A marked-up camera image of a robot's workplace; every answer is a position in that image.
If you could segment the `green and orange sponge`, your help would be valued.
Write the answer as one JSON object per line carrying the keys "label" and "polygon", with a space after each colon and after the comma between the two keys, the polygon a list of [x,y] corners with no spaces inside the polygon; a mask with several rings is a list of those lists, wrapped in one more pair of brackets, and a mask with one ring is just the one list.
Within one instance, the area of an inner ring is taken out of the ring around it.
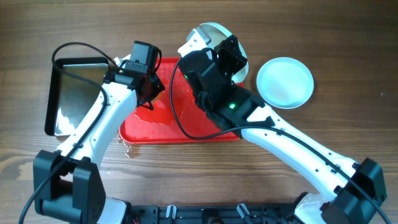
{"label": "green and orange sponge", "polygon": [[152,101],[151,103],[154,104],[157,100],[161,99],[163,96],[164,92],[160,92]]}

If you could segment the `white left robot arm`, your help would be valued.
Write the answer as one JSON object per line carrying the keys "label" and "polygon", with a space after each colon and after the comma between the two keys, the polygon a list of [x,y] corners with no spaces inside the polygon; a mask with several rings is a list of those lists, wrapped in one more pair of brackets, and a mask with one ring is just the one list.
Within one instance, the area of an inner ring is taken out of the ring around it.
{"label": "white left robot arm", "polygon": [[130,58],[108,72],[82,122],[53,152],[40,151],[33,165],[36,213],[69,223],[132,223],[131,203],[108,197],[100,176],[104,154],[123,121],[164,90],[156,75],[162,56]]}

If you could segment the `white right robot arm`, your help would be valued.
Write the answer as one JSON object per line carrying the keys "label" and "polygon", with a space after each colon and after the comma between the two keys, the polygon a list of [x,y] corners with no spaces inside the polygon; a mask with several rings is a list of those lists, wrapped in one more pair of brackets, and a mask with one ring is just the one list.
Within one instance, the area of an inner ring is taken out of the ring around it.
{"label": "white right robot arm", "polygon": [[192,34],[179,48],[178,66],[196,105],[221,134],[234,133],[263,147],[304,176],[317,190],[292,207],[302,223],[368,223],[381,214],[386,186],[381,166],[337,154],[285,122],[233,76],[247,59],[231,35],[211,47],[210,38]]}

